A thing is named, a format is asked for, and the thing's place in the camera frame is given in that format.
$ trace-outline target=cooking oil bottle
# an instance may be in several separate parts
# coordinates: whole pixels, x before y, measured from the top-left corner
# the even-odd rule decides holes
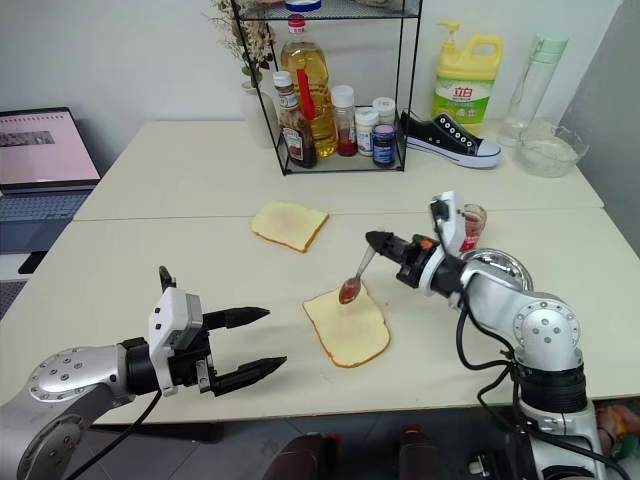
[[[305,35],[304,17],[289,16],[289,40],[282,48],[280,61],[291,74],[305,117],[311,121],[311,131],[319,157],[336,151],[336,127],[329,92],[329,71],[320,47]]]
[[[493,82],[502,59],[502,39],[498,35],[474,35],[457,48],[457,22],[439,22],[449,30],[438,61],[438,78],[433,99],[433,115],[447,113],[476,135],[482,130]]]

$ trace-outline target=metal spoon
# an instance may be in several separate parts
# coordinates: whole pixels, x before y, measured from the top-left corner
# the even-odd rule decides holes
[[[375,254],[376,251],[373,249],[373,247],[369,246],[369,248],[367,248],[367,251],[364,252],[364,257],[362,257],[362,262],[360,262],[360,266],[358,267],[356,276],[349,278],[342,284],[342,287],[340,288],[340,295],[338,296],[338,300],[341,304],[345,305],[347,303],[351,303],[358,296],[358,294],[360,293],[360,288],[362,287],[360,277],[364,273],[365,269],[367,268]]]

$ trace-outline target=black sneaker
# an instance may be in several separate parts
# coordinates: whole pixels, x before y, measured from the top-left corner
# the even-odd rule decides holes
[[[402,112],[400,124],[407,125],[407,146],[438,153],[456,165],[469,168],[491,168],[500,162],[502,151],[496,143],[478,138],[441,113],[433,120],[407,119]]]

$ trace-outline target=spice jar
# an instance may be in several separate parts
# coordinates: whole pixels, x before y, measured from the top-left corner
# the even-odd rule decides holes
[[[391,168],[396,157],[396,130],[380,124],[373,129],[373,163],[380,168]]]
[[[365,157],[373,155],[372,132],[378,124],[378,111],[371,107],[361,107],[356,110],[356,134],[358,137],[358,151]]]
[[[394,125],[396,120],[396,102],[392,98],[378,97],[371,104],[378,111],[378,123]]]
[[[338,130],[338,154],[351,157],[358,151],[356,142],[356,107],[354,92],[349,85],[337,85],[331,89],[331,103]]]

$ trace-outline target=red liquid in bottle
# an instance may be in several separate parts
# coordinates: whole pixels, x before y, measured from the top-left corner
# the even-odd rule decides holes
[[[343,157],[351,157],[358,151],[355,135],[350,128],[338,130],[338,154]]]
[[[480,240],[480,234],[484,228],[483,219],[475,213],[464,212],[464,219],[466,238],[464,239],[462,247],[460,247],[460,252],[462,253],[475,248],[478,240]]]

